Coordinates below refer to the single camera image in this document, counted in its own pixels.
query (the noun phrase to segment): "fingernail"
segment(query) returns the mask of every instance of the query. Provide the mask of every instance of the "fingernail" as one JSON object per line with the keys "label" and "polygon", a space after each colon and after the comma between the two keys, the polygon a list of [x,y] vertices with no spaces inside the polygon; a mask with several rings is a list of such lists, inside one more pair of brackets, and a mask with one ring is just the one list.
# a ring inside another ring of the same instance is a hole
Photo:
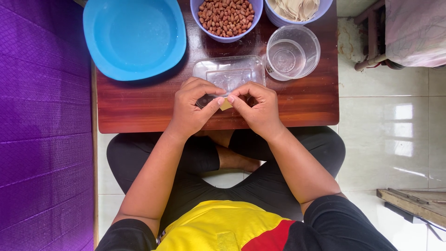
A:
{"label": "fingernail", "polygon": [[224,102],[224,98],[223,98],[223,97],[218,97],[217,99],[218,99],[218,100],[217,100],[217,103],[218,103],[219,105],[222,105],[223,102]]}

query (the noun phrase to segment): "forearm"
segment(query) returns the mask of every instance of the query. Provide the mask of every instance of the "forearm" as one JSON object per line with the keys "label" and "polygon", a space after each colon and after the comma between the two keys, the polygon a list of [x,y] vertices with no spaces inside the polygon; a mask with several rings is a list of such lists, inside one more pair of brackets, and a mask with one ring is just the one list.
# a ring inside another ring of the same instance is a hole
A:
{"label": "forearm", "polygon": [[291,192],[301,204],[340,193],[338,183],[284,127],[268,141]]}
{"label": "forearm", "polygon": [[185,142],[186,139],[166,129],[124,197],[114,222],[137,218],[148,224],[156,234]]}

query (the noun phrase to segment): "purple mat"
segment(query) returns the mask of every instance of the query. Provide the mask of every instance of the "purple mat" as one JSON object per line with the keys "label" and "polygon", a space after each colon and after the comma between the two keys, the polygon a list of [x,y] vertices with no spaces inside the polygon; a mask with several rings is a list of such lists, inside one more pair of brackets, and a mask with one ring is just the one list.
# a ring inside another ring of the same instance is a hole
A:
{"label": "purple mat", "polygon": [[72,0],[0,0],[0,250],[93,250],[90,56]]}

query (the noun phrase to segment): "hand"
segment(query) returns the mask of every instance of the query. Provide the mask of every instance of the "hand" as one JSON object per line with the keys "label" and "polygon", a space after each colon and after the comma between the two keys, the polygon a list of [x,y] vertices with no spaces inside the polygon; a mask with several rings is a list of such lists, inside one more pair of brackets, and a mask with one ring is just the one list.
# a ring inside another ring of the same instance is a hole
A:
{"label": "hand", "polygon": [[173,116],[166,131],[174,134],[176,137],[187,140],[206,124],[224,102],[223,97],[217,97],[203,109],[200,109],[195,106],[197,99],[205,94],[222,95],[224,93],[226,93],[225,90],[204,79],[189,78],[181,85],[180,90],[175,93]]}
{"label": "hand", "polygon": [[[258,104],[249,107],[240,95],[250,94]],[[261,84],[248,82],[230,93],[227,100],[242,115],[249,127],[266,141],[273,140],[286,127],[279,119],[277,94]]]}

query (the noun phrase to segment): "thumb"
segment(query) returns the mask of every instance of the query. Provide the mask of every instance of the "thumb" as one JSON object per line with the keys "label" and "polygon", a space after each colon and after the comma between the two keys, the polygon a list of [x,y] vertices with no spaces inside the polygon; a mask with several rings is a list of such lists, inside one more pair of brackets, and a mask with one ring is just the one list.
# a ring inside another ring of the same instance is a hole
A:
{"label": "thumb", "polygon": [[232,107],[234,107],[234,109],[237,110],[237,112],[239,112],[240,115],[242,115],[242,117],[247,115],[249,113],[250,109],[251,109],[249,107],[249,105],[246,104],[245,101],[241,100],[237,96],[229,95],[227,97],[227,101],[229,101],[229,103],[232,105]]}
{"label": "thumb", "polygon": [[214,98],[203,109],[201,109],[201,113],[209,119],[220,108],[220,106],[222,106],[223,102],[223,97]]}

